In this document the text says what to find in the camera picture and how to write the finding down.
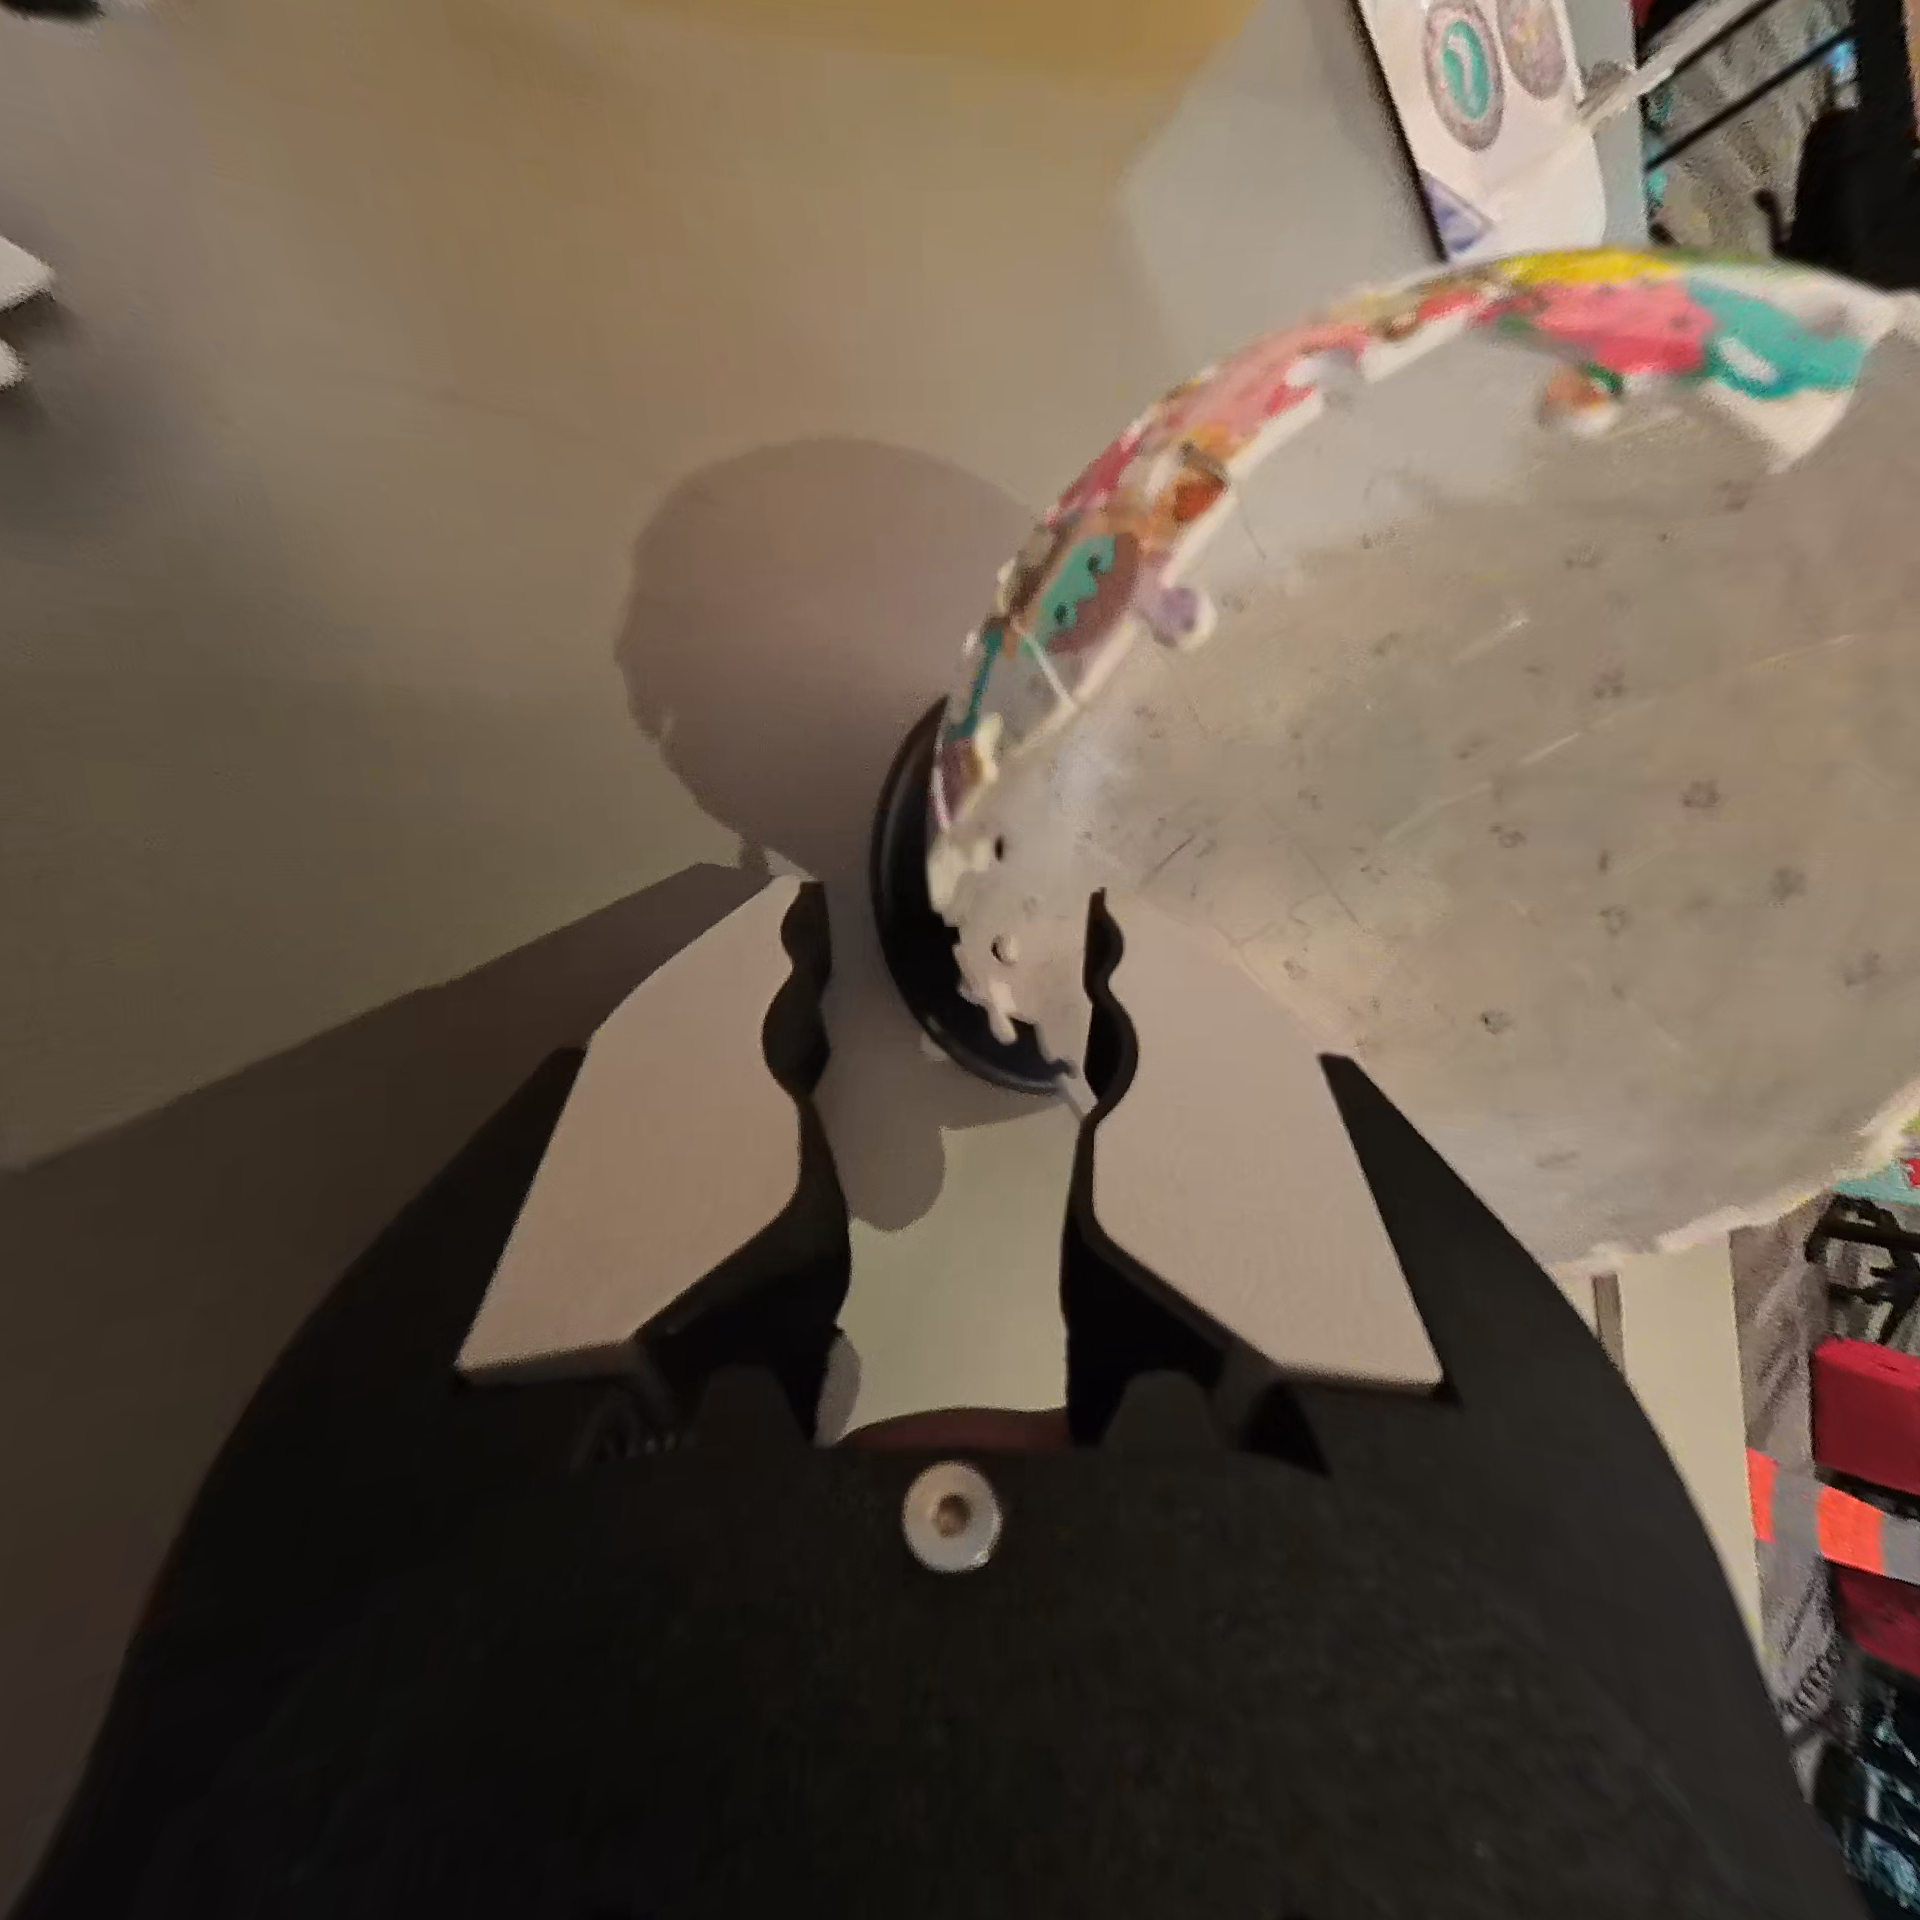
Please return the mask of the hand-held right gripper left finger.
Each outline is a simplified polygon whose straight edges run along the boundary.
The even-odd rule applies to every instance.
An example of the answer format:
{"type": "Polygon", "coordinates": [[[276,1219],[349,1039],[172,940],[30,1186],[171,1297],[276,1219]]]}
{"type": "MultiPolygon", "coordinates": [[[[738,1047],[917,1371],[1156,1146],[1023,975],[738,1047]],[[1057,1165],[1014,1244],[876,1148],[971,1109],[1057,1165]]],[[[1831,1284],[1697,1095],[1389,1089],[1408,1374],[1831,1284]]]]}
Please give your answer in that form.
{"type": "Polygon", "coordinates": [[[817,1092],[825,889],[774,879],[593,1033],[482,1304],[473,1382],[632,1381],[661,1412],[732,1367],[815,1412],[845,1308],[817,1092]]]}

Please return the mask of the black ball stand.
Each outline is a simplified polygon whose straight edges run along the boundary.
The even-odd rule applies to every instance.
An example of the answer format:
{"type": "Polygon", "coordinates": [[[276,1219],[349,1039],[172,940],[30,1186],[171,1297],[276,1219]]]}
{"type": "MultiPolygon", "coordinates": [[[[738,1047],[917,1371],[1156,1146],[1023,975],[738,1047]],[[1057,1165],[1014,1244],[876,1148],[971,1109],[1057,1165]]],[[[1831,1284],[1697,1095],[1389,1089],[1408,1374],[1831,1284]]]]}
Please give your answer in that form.
{"type": "Polygon", "coordinates": [[[1057,1058],[1029,1023],[999,1039],[962,987],[959,936],[934,909],[926,879],[933,773],[945,726],[934,701],[906,732],[876,800],[868,890],[885,969],[926,1041],[964,1075],[1025,1097],[1059,1097],[1078,1115],[1103,1115],[1128,1095],[1140,1066],[1134,1025],[1115,995],[1125,935],[1105,893],[1093,894],[1082,935],[1081,987],[1089,1039],[1078,1066],[1057,1058]]]}

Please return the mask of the puzzle box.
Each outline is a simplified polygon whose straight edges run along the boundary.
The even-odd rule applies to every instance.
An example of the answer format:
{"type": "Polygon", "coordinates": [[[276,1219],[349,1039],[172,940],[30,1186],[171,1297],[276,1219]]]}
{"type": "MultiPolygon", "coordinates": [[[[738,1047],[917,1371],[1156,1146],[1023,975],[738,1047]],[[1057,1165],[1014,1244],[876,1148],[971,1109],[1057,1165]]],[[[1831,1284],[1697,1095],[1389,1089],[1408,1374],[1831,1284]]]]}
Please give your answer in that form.
{"type": "Polygon", "coordinates": [[[1650,240],[1628,108],[1591,122],[1627,74],[1628,2],[1355,2],[1437,256],[1450,268],[1650,240]]]}

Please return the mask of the black metal chair frame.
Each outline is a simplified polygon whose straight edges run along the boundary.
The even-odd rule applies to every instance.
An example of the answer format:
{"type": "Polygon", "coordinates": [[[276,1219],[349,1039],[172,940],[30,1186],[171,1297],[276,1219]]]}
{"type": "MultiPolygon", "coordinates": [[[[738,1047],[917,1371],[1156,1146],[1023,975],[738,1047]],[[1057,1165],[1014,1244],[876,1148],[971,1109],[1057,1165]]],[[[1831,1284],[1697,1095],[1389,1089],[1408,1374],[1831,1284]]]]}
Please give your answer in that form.
{"type": "Polygon", "coordinates": [[[1917,5],[1650,5],[1655,240],[1918,287],[1917,5]]]}

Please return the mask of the colourful puzzle ball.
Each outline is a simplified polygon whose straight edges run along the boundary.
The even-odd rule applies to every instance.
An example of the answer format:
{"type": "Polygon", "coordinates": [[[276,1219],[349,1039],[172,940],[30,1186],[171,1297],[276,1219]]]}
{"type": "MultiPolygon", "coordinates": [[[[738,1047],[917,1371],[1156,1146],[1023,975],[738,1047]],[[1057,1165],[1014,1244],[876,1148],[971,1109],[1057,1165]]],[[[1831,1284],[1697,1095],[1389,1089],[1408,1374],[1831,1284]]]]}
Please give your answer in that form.
{"type": "Polygon", "coordinates": [[[1107,890],[1356,1060],[1545,1264],[1917,1134],[1917,294],[1526,253],[1156,397],[1003,567],[925,877],[1073,1072],[1107,890]]]}

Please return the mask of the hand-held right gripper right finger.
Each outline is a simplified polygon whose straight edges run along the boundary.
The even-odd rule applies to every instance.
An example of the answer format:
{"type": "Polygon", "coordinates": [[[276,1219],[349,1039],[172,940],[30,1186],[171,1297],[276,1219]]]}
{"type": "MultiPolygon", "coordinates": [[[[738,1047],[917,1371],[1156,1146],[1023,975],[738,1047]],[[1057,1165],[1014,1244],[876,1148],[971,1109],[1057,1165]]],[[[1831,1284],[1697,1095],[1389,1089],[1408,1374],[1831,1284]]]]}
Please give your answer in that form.
{"type": "Polygon", "coordinates": [[[1314,1033],[1170,915],[1089,902],[1087,1249],[1288,1382],[1429,1397],[1443,1362],[1314,1033]]]}

